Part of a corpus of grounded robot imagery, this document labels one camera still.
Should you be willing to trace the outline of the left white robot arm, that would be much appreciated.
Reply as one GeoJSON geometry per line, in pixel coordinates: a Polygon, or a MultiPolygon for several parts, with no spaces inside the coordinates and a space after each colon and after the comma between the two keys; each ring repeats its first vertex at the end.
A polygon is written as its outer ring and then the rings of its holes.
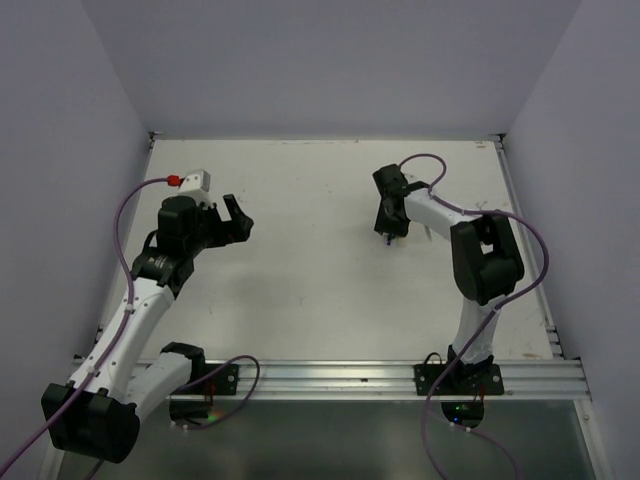
{"type": "Polygon", "coordinates": [[[113,321],[66,384],[50,384],[41,398],[53,446],[111,463],[132,451],[143,421],[174,393],[211,384],[202,348],[171,342],[142,373],[133,373],[151,334],[174,304],[206,249],[245,242],[253,220],[228,194],[224,220],[215,205],[186,195],[162,202],[156,229],[129,272],[113,321]]]}

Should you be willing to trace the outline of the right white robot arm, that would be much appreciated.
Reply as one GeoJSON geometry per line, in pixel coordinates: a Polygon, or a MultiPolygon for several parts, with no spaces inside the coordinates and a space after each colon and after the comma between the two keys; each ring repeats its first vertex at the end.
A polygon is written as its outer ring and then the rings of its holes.
{"type": "Polygon", "coordinates": [[[493,361],[497,304],[524,277],[524,264],[509,219],[448,204],[422,181],[411,182],[391,164],[372,174],[380,195],[374,231],[389,242],[404,238],[412,223],[450,243],[455,284],[463,297],[458,331],[445,369],[451,389],[468,392],[493,361]]]}

